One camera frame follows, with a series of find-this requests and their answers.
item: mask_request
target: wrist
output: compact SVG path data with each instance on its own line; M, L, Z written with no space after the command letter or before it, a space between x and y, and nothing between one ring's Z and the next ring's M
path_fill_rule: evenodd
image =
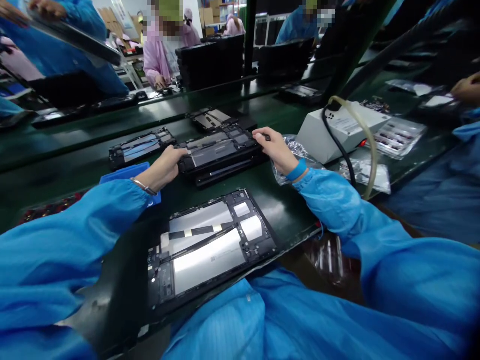
M159 193L164 187L163 177L156 176L152 171L152 168L149 168L140 175L135 176L135 179L138 180L143 186L152 189L156 193Z
M302 181L302 179L309 173L309 168L307 167L307 169L303 172L302 175L300 175L300 177L297 177L297 179L295 181L293 181L294 184Z
M297 168L299 163L300 162L297 160L297 158L293 157L293 159L291 161L289 161L289 163L285 167L283 167L284 174L285 175L290 174L293 170L295 170Z
M302 158L300 161L297 161L297 163L298 165L295 167L295 169L293 169L285 176L292 183L295 183L296 181L299 181L301 178L303 178L308 170L307 162L304 158Z

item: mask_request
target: label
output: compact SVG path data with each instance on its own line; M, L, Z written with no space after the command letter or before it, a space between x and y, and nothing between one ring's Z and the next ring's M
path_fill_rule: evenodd
M358 124L358 122L351 117L335 118L330 120L329 124L332 128L335 128L347 134L353 133L356 130L360 129L360 125Z

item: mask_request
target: blue sleeve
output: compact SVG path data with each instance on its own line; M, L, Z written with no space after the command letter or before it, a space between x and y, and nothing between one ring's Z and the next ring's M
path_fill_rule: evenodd
M294 27L294 18L295 15L292 13L281 26L278 37L276 38L275 44L283 44L289 40L296 38L295 36L295 27Z
M60 0L66 9L67 22L86 32L95 39L104 42L107 27L91 0Z
M363 201L337 173L310 169L294 185L311 211L361 260L370 307L468 338L480 315L480 252L452 240L413 239L398 222Z
M75 292L97 282L102 257L150 198L130 180L112 181L62 213L0 236L0 359L53 359L47 354L61 348L86 348L71 329L53 324L78 310Z

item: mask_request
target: black tape strip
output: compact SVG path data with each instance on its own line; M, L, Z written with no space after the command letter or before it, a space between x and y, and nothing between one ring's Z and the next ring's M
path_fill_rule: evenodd
M168 234L168 239L170 240L182 239L184 237L185 237L185 231L171 232Z
M191 235L202 235L202 234L208 234L208 233L213 233L214 232L214 227L213 226L205 226L205 227L200 227L196 229L191 230Z

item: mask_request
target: green workbench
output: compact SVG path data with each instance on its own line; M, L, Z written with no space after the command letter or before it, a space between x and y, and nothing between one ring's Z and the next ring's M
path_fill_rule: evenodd
M331 76L340 56L308 65L300 83ZM366 57L364 64L371 57ZM0 174L39 161L85 149L125 135L134 134L182 119L186 113L205 106L220 107L272 94L285 83L262 83L258 76L208 89L152 99L139 106L89 117L46 129L35 129L31 121L0 133Z
M394 113L412 109L418 99L412 98L410 94L390 92L384 84L386 80L397 77L397 74L382 73L359 89L352 100L361 101L378 95L390 104ZM327 84L328 79L325 79L311 85L324 89ZM211 103L203 103L201 107L208 105ZM259 127L270 126L283 134L298 133L305 116L314 110L297 104L285 104L278 100L275 94L240 102L232 101L229 107L249 115L257 121ZM112 114L111 122L115 121L115 117L120 117L122 121L135 122L135 116L142 111L148 111L149 114L145 116L152 119L163 117L155 111L140 108ZM200 135L188 119L169 122L166 127L180 142ZM25 207L98 184L100 177L110 172L109 148L151 130L152 128L143 129L0 174L0 231L10 228ZM77 131L77 136L81 137L86 130L79 128L71 131ZM455 144L455 139L448 132L430 129L406 159L395 161L382 158L381 162L389 166L392 184L399 184L408 174L418 172ZM148 160L152 163L155 159L156 156ZM162 204L148 209L105 257L99 282L81 291L85 296L85 303L79 312L65 323L79 331L104 357L112 355L118 349L134 345L140 327L151 321L146 313L145 264L149 245L159 236L158 224L175 212L240 188L247 188L257 201L277 234L280 252L292 249L318 230L315 225L317 220L301 196L289 186L277 185L270 163L245 171L203 191L198 191L193 184L179 176L162 192ZM227 284L219 286L216 291L223 290L225 286ZM208 296L172 314L163 323L151 326L150 333L191 314Z

